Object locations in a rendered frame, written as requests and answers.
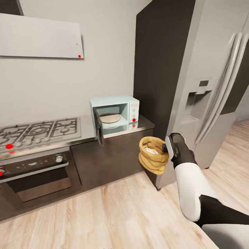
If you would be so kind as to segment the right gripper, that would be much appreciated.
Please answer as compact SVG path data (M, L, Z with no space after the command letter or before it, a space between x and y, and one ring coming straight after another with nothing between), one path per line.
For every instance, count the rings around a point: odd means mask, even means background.
M166 147L166 144L162 144L162 152L168 153L168 149Z

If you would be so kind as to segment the popcorn bag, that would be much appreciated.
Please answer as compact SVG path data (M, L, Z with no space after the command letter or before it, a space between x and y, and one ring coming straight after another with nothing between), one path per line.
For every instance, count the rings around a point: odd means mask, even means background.
M169 153L162 152L162 144L165 141L155 137L144 137L139 142L139 161L146 170L161 175L166 169ZM152 153L148 150L154 150L157 153Z

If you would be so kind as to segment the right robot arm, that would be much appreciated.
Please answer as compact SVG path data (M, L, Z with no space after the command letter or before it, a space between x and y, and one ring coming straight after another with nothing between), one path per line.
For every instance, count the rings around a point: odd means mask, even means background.
M162 144L175 170L180 209L219 249L249 249L249 215L225 206L200 170L180 133Z

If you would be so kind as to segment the microwave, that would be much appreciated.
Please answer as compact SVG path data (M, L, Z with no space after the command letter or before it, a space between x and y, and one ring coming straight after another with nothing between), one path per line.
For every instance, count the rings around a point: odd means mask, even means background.
M139 100L130 95L89 98L91 115L102 150L105 149L103 128L138 121Z

